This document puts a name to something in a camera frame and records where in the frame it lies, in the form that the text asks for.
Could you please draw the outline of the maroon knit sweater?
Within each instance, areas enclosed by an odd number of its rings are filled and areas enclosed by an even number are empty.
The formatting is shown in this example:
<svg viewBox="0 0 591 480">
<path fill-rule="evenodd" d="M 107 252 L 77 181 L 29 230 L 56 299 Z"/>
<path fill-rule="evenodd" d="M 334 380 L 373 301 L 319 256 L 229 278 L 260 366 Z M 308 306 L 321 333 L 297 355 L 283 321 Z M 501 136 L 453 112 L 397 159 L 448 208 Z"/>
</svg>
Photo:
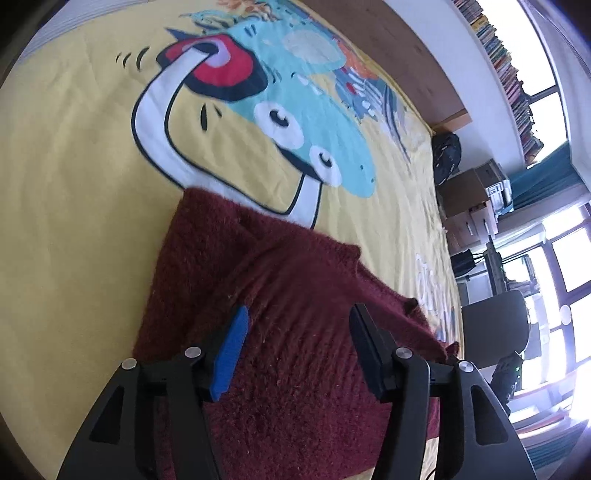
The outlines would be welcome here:
<svg viewBox="0 0 591 480">
<path fill-rule="evenodd" d="M 160 251 L 134 355 L 168 360 L 207 341 L 239 307 L 249 335 L 230 389 L 206 408 L 228 479 L 345 479 L 373 468 L 390 415 L 370 393 L 349 334 L 365 304 L 429 361 L 440 342 L 419 303 L 394 292 L 355 245 L 188 189 Z"/>
</svg>

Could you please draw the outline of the black backpack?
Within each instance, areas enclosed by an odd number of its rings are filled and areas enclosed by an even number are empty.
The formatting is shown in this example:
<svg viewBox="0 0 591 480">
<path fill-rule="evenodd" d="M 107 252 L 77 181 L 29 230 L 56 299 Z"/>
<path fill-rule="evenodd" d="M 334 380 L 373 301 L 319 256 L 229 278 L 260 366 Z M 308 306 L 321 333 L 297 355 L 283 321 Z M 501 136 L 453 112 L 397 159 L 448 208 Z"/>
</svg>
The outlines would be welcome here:
<svg viewBox="0 0 591 480">
<path fill-rule="evenodd" d="M 460 138 L 451 132 L 437 134 L 432 139 L 432 150 L 434 182 L 440 186 L 459 168 L 462 160 Z"/>
</svg>

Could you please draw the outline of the dark office chair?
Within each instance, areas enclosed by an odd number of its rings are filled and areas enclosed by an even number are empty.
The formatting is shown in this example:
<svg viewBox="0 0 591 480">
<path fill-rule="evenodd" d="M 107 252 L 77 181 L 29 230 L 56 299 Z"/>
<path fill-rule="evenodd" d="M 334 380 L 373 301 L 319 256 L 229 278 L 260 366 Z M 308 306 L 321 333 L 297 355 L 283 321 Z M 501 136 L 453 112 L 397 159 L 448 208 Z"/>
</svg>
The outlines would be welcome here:
<svg viewBox="0 0 591 480">
<path fill-rule="evenodd" d="M 494 295 L 462 308 L 465 359 L 479 369 L 496 365 L 512 353 L 522 353 L 530 323 L 519 291 Z"/>
</svg>

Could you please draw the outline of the teal curtain right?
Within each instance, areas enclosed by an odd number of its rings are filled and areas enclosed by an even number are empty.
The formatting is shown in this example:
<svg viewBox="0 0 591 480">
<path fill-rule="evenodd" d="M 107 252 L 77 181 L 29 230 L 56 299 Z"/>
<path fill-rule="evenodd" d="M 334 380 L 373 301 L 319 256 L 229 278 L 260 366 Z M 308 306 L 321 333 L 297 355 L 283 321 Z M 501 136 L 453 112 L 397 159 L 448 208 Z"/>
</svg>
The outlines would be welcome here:
<svg viewBox="0 0 591 480">
<path fill-rule="evenodd" d="M 531 206 L 583 181 L 571 162 L 566 141 L 544 160 L 509 176 L 514 210 Z"/>
</svg>

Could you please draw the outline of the row of books on shelf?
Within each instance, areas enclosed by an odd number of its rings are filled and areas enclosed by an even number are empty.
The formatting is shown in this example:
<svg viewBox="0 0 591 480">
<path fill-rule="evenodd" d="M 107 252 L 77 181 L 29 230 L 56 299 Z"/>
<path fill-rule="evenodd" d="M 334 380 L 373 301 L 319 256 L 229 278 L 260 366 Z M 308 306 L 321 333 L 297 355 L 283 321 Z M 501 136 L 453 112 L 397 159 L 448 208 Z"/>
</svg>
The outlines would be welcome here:
<svg viewBox="0 0 591 480">
<path fill-rule="evenodd" d="M 533 133 L 534 118 L 531 100 L 525 93 L 523 82 L 518 78 L 518 69 L 512 64 L 512 57 L 497 29 L 484 14 L 484 9 L 475 0 L 453 0 L 452 4 L 469 23 L 479 42 L 484 47 L 511 106 L 527 167 L 534 165 L 544 143 Z"/>
</svg>

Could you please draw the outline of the wooden headboard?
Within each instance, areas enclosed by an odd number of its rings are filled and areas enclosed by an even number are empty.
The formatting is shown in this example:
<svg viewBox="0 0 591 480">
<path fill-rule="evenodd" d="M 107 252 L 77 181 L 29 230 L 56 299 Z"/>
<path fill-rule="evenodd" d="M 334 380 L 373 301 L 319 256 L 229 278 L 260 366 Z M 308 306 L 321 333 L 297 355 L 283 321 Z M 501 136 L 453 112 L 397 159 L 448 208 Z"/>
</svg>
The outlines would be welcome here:
<svg viewBox="0 0 591 480">
<path fill-rule="evenodd" d="M 472 118 L 427 46 L 384 1 L 305 3 L 386 71 L 437 133 L 456 132 Z"/>
</svg>

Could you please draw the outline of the yellow printed bedspread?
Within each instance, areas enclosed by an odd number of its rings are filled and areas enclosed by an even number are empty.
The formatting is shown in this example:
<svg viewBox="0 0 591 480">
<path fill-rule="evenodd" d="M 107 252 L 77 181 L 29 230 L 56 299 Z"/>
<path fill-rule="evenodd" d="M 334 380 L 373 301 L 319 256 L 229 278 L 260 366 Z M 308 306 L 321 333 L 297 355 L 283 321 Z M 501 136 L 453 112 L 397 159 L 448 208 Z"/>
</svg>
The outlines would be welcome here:
<svg viewBox="0 0 591 480">
<path fill-rule="evenodd" d="M 386 71 L 297 2 L 103 15 L 1 87 L 1 414 L 46 479 L 135 357 L 188 189 L 359 247 L 457 344 L 431 131 Z"/>
</svg>

